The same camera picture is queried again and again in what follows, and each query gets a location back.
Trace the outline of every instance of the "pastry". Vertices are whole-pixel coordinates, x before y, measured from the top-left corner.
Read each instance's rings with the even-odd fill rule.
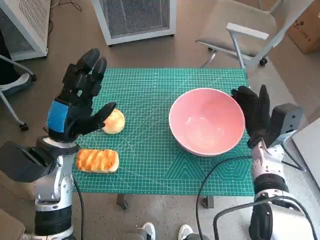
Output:
[[[76,159],[80,171],[90,173],[114,173],[119,167],[119,155],[116,151],[81,149]]]
[[[105,126],[102,130],[107,134],[118,134],[126,124],[125,116],[118,109],[114,109],[112,113],[104,120]]]

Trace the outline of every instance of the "table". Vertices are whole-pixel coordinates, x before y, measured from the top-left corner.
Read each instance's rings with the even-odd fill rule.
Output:
[[[172,136],[168,115],[181,94],[215,88],[228,94],[248,85],[241,68],[111,68],[107,69],[94,113],[114,101],[126,117],[124,130],[107,135],[97,130],[78,138],[82,148],[112,149],[120,164],[113,174],[86,173],[73,166],[82,192],[196,195],[205,176],[220,161],[250,155],[245,133],[231,151],[199,157],[182,149]],[[203,191],[207,196],[253,196],[251,160],[227,162],[217,168]],[[124,195],[118,200],[124,201]]]

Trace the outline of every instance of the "bowl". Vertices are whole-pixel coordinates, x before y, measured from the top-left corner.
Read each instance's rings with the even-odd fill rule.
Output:
[[[171,106],[169,126],[175,139],[190,153],[211,157],[234,148],[245,131],[238,103],[223,91],[197,88]]]

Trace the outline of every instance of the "blue strap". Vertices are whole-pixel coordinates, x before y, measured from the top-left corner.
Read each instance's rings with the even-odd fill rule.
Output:
[[[58,101],[52,102],[46,120],[46,124],[49,129],[58,133],[63,133],[65,131],[65,121],[68,114],[68,108],[69,107],[67,105],[64,105]]]

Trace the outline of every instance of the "white air purifier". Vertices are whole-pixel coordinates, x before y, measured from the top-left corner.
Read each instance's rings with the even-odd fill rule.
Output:
[[[51,0],[0,0],[0,30],[14,61],[47,55]]]
[[[177,0],[91,0],[106,44],[174,35]]]

